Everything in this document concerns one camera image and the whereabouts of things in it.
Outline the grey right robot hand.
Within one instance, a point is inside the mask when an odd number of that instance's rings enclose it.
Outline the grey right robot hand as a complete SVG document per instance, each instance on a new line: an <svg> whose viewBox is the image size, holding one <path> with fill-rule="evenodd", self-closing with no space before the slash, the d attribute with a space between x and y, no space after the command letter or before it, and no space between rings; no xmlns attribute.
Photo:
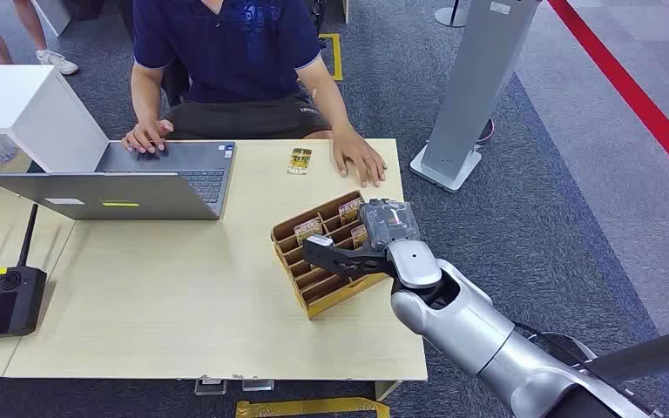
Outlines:
<svg viewBox="0 0 669 418"><path fill-rule="evenodd" d="M360 204L358 219L366 231L359 250L340 248L331 238L314 234L302 243L305 261L353 279L371 273L399 280L420 274L424 243L409 202L371 199Z"/></svg>

